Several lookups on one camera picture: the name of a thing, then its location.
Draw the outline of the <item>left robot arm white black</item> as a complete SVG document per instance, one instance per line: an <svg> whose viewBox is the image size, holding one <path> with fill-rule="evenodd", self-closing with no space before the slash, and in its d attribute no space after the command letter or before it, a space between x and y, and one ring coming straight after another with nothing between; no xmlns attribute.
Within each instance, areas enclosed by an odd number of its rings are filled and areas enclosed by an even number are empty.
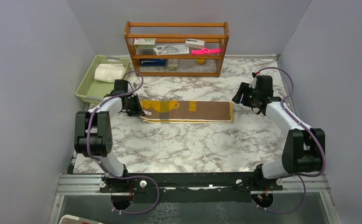
<svg viewBox="0 0 362 224"><path fill-rule="evenodd" d="M116 79L114 89L88 111L77 112L75 117L74 148L78 154L95 161L104 171L108 182L117 191L129 187L126 165L111 154L113 135L111 118L123 112L129 117L145 116L135 89L129 81Z"/></svg>

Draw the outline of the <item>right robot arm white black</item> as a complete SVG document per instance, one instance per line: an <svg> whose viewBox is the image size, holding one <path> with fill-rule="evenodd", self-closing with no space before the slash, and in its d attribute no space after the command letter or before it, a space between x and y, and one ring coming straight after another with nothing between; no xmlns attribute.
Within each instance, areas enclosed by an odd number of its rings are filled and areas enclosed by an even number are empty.
<svg viewBox="0 0 362 224"><path fill-rule="evenodd" d="M250 84L240 84L232 101L270 118L286 136L281 158L256 167L253 186L263 190L277 178L323 174L326 165L324 131L301 121L281 97L274 96L271 76L253 73L253 78Z"/></svg>

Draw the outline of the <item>white towel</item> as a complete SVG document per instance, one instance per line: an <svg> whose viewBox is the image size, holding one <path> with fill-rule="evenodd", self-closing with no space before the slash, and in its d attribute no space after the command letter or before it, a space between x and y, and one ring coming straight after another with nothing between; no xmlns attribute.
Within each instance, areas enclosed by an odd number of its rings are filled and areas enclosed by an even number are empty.
<svg viewBox="0 0 362 224"><path fill-rule="evenodd" d="M99 64L94 73L94 80L114 83L116 79L122 79L124 69L122 64Z"/></svg>

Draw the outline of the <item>brown yellow cloth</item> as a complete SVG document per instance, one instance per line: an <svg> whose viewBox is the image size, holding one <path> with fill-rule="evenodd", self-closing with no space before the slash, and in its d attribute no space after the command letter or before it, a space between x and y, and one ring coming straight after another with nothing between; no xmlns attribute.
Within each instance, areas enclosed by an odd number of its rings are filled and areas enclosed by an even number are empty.
<svg viewBox="0 0 362 224"><path fill-rule="evenodd" d="M142 100L144 122L148 123L233 123L231 102Z"/></svg>

